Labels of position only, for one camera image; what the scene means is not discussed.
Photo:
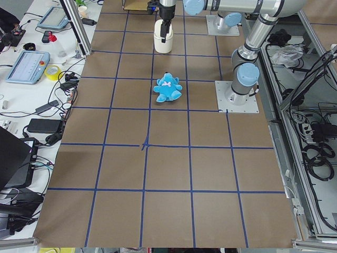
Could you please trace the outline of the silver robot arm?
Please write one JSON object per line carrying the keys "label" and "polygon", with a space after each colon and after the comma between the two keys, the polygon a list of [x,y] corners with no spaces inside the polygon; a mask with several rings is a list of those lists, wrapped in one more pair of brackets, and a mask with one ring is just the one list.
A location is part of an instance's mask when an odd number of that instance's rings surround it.
{"label": "silver robot arm", "polygon": [[244,105],[256,85],[260,70],[254,64],[257,54],[280,17],[288,17],[298,12],[306,1],[229,1],[224,6],[228,11],[258,13],[245,42],[232,54],[233,82],[225,96],[234,105]]}
{"label": "silver robot arm", "polygon": [[[224,9],[220,9],[221,1],[212,1],[209,10],[218,11],[214,20],[213,27],[218,30],[231,28],[237,25],[242,15],[237,12],[227,13]],[[208,1],[183,1],[184,10],[189,15],[197,15],[208,8]],[[151,15],[157,8],[159,10],[162,23],[160,25],[160,38],[162,43],[166,43],[166,37],[170,32],[171,22],[175,15],[176,1],[149,1],[147,3],[147,12]]]}

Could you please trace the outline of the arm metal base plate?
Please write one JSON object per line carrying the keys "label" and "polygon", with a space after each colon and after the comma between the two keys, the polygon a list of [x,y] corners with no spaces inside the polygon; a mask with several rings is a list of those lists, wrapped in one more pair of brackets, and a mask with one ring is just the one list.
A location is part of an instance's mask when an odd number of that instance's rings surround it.
{"label": "arm metal base plate", "polygon": [[210,36],[239,36],[238,24],[240,19],[237,17],[220,17],[217,15],[207,15],[207,32]]}
{"label": "arm metal base plate", "polygon": [[221,113],[259,113],[254,88],[249,94],[238,95],[232,91],[232,81],[215,81],[218,111]]}

